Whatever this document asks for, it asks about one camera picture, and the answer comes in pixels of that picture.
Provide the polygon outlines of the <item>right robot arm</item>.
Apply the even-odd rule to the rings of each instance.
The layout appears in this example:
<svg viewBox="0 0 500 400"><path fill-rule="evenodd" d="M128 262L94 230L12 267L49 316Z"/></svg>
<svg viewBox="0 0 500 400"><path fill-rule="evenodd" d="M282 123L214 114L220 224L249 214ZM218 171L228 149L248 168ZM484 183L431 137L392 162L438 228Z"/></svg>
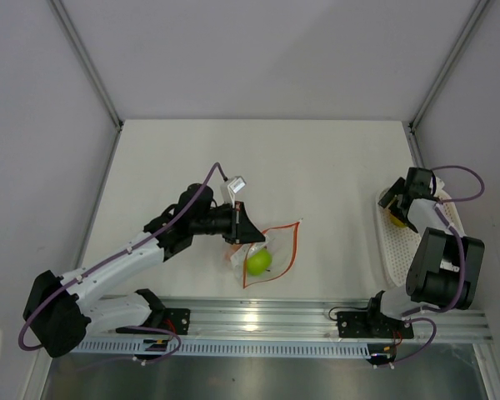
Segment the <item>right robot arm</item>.
<svg viewBox="0 0 500 400"><path fill-rule="evenodd" d="M479 183L479 191L468 197L438 196L436 172L455 169L470 173ZM371 297L364 315L365 329L382 336L393 326L422 312L447 313L467 310L473 303L483 263L485 244L469 237L446 217L449 203L464 203L480 198L485 183L469 167L447 165L431 169L411 167L406 177L386 189L377 205L411 232L420 243L407 271L405 283Z"/></svg>

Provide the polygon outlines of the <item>yellow green mango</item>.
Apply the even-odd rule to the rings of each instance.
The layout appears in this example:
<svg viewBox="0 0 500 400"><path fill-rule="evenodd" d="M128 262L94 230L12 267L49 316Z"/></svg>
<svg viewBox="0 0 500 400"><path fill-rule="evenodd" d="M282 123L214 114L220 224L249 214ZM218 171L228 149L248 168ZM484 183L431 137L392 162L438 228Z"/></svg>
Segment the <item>yellow green mango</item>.
<svg viewBox="0 0 500 400"><path fill-rule="evenodd" d="M407 219L404 217L402 212L390 211L389 217L390 217L391 223L399 228L406 228L408 226Z"/></svg>

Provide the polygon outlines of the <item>clear zip top bag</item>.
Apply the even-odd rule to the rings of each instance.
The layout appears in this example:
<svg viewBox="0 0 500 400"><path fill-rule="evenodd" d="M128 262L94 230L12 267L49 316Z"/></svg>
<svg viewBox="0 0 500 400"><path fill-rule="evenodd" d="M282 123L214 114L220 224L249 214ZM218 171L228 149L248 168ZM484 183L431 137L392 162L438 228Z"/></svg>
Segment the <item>clear zip top bag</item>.
<svg viewBox="0 0 500 400"><path fill-rule="evenodd" d="M229 245L224 262L242 289L282 278L298 255L298 234L302 219L262 231L264 242Z"/></svg>

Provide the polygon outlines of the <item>green apple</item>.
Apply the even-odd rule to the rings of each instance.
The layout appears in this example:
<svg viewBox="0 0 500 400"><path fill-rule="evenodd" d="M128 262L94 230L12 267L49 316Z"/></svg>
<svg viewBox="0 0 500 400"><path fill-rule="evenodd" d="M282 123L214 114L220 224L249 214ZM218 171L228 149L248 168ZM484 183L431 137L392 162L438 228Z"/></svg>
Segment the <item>green apple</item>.
<svg viewBox="0 0 500 400"><path fill-rule="evenodd" d="M266 272L272 264L272 255L264 247L258 252L255 252L251 257L247 258L246 269L247 273L252 276L259 276Z"/></svg>

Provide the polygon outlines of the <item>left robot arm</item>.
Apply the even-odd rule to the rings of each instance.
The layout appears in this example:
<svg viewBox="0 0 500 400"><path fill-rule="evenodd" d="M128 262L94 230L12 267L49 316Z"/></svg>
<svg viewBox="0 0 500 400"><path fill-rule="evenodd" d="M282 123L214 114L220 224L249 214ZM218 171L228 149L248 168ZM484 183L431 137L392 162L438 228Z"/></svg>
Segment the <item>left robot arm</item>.
<svg viewBox="0 0 500 400"><path fill-rule="evenodd" d="M177 203L147 223L119 252L92 267L62 275L47 270L32 284L22 313L25 321L18 345L27 331L51 358L70 353L86 336L119 330L155 333L164 323L165 308L149 289L108 299L108 292L129 278L188 249L196 236L218 235L228 244L262 243L264 235L249 219L236 195L245 185L242 177L227 178L221 186L223 202L215 204L213 190L194 183Z"/></svg>

